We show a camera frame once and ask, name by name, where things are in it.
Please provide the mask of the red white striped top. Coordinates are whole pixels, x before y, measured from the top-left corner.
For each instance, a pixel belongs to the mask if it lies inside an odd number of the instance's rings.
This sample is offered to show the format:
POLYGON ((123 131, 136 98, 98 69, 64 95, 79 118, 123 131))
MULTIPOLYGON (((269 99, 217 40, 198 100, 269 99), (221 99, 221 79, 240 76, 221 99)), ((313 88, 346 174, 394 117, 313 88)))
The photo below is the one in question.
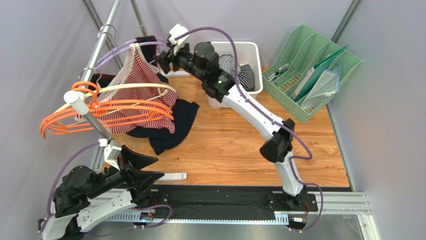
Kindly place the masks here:
MULTIPOLYGON (((127 50, 124 66, 118 72, 118 74, 112 79, 109 86, 123 85, 123 84, 139 84, 139 83, 148 83, 148 84, 164 84, 160 80, 159 69, 150 64, 144 57, 141 47, 139 45, 132 45, 131 49, 127 50)), ((102 93, 99 97, 100 101, 108 100, 120 100, 122 98, 131 98, 136 100, 146 100, 157 95, 157 89, 124 89, 120 90, 118 93, 113 91, 102 93)), ((155 102, 159 102, 167 105, 173 109, 176 99, 178 98, 179 93, 169 92, 166 96, 159 97, 155 99, 155 102)))

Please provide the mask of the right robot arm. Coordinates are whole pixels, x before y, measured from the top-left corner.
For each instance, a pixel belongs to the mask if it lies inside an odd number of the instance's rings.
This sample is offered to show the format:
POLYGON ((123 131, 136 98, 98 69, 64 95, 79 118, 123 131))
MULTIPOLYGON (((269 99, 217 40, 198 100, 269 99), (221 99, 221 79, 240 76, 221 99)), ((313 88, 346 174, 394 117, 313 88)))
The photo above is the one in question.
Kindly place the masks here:
POLYGON ((165 73, 183 69, 196 77, 210 98, 235 110, 251 123, 265 139, 259 151, 278 172, 285 204, 291 209, 304 205, 306 186, 298 181, 295 164, 290 160, 293 156, 293 120, 283 120, 271 113, 236 84, 235 78, 220 68, 220 56, 210 42, 198 43, 194 52, 190 52, 186 43, 179 50, 162 51, 153 58, 165 73))

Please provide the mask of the grey garment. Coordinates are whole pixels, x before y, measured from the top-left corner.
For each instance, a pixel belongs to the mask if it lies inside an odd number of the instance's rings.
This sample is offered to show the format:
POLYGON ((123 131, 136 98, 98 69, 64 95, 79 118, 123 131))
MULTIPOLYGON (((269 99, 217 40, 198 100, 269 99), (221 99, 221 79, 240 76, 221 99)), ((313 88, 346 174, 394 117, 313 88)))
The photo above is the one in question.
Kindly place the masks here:
POLYGON ((231 54, 223 54, 219 57, 219 67, 230 75, 235 74, 235 59, 231 54))

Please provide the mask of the orange plastic hanger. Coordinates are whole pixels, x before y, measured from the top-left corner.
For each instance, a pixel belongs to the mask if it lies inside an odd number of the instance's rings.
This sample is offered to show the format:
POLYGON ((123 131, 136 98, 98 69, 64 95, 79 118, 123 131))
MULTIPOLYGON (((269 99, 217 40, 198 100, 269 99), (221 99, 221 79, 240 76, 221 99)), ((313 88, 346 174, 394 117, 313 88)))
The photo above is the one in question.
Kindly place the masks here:
MULTIPOLYGON (((88 105, 89 112, 113 134, 124 134, 135 127, 167 128, 175 133, 172 123, 173 110, 160 102, 147 100, 112 100, 88 105)), ((47 131, 52 135, 64 135, 91 131, 94 127, 83 120, 83 115, 75 111, 70 104, 64 104, 59 110, 45 117, 39 132, 46 138, 47 131)))

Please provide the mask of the black white striped top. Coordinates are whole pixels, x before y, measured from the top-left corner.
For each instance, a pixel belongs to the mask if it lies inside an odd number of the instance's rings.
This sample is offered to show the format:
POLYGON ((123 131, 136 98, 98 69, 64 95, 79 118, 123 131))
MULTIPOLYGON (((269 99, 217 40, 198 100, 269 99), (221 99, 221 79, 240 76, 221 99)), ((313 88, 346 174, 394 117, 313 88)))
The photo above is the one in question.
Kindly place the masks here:
POLYGON ((249 64, 239 65, 237 69, 238 80, 247 92, 252 92, 255 88, 255 74, 249 64))

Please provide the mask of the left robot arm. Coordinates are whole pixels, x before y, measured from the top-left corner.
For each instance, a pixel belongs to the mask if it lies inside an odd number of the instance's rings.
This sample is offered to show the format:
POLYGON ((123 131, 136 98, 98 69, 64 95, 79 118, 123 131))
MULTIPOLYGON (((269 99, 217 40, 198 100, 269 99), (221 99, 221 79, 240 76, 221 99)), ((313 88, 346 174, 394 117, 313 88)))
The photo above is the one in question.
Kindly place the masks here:
POLYGON ((81 240, 104 220, 151 204, 150 187, 165 173, 143 168, 158 158, 136 153, 125 145, 105 155, 110 166, 103 172, 80 165, 62 178, 52 194, 52 213, 38 221, 43 240, 81 240))

